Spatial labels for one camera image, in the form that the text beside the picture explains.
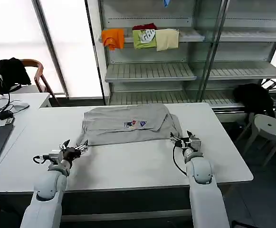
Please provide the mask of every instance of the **computer mouse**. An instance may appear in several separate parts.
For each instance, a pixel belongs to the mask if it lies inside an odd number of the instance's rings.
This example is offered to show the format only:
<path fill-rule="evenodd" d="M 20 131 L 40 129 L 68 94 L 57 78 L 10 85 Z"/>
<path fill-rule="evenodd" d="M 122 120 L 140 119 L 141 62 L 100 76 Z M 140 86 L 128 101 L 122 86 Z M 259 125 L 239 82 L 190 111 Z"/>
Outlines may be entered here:
<path fill-rule="evenodd" d="M 17 111 L 28 108 L 30 106 L 28 103 L 22 101 L 12 101 L 10 105 L 12 105 L 13 108 Z"/>

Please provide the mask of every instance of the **white stool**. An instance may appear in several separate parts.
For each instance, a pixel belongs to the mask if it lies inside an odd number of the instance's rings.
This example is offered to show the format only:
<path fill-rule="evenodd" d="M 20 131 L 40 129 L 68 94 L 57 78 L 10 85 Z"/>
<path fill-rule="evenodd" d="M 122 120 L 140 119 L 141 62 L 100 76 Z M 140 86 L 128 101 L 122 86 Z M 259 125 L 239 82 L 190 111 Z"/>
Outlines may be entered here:
<path fill-rule="evenodd" d="M 255 115 L 253 118 L 250 118 L 250 122 L 243 130 L 243 132 L 240 134 L 240 136 L 237 138 L 236 142 L 238 142 L 242 138 L 242 136 L 247 132 L 251 125 L 252 134 L 247 141 L 242 155 L 246 154 L 247 150 L 252 145 L 253 141 L 255 141 L 258 135 L 260 135 L 266 138 L 267 140 L 271 141 L 273 145 L 272 150 L 270 151 L 269 155 L 265 159 L 265 162 L 263 163 L 263 166 L 265 166 L 276 152 L 276 119 L 267 115 Z"/>

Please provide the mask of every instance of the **white curtain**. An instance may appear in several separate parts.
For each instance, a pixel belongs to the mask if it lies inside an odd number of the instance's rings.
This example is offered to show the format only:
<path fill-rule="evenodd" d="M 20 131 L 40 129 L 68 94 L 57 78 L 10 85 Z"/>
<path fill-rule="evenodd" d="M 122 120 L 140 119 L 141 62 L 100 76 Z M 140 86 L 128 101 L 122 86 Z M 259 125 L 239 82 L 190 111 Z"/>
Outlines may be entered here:
<path fill-rule="evenodd" d="M 84 0 L 41 0 L 70 97 L 102 97 Z"/>

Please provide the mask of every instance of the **orange cloth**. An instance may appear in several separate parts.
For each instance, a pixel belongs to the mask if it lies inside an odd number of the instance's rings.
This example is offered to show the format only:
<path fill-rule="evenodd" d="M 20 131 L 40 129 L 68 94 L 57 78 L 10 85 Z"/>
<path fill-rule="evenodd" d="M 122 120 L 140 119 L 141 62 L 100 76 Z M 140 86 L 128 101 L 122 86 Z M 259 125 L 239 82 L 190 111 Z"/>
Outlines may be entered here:
<path fill-rule="evenodd" d="M 102 31 L 102 42 L 104 46 L 108 46 L 109 50 L 115 48 L 123 49 L 124 47 L 124 31 L 123 29 L 109 29 Z"/>

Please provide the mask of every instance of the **metal shelf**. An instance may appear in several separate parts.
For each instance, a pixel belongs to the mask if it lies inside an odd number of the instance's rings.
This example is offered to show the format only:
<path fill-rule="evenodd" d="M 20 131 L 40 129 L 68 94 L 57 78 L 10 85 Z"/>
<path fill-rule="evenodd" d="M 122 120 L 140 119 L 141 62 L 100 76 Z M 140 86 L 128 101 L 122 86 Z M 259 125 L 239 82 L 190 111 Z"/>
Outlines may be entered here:
<path fill-rule="evenodd" d="M 186 63 L 110 64 L 106 82 L 152 82 L 195 80 Z"/>
<path fill-rule="evenodd" d="M 276 29 L 224 28 L 220 42 L 276 42 Z"/>
<path fill-rule="evenodd" d="M 194 102 L 184 91 L 113 93 L 110 105 L 139 105 L 149 103 L 178 104 Z"/>
<path fill-rule="evenodd" d="M 193 65 L 196 76 L 202 76 L 202 64 Z M 276 67 L 269 62 L 214 62 L 209 80 L 276 78 Z"/>
<path fill-rule="evenodd" d="M 206 90 L 203 101 L 211 107 L 243 107 L 234 100 L 232 89 Z"/>
<path fill-rule="evenodd" d="M 139 105 L 149 103 L 178 104 L 195 102 L 197 90 L 160 91 L 160 92 L 124 92 L 113 93 L 109 105 Z M 203 102 L 211 107 L 243 107 L 235 102 L 231 89 L 207 90 Z"/>
<path fill-rule="evenodd" d="M 132 28 L 122 28 L 124 30 L 125 43 L 133 43 L 133 29 Z M 186 28 L 174 28 L 179 30 L 179 42 L 202 42 L 204 41 L 204 36 L 200 35 L 197 31 Z"/>

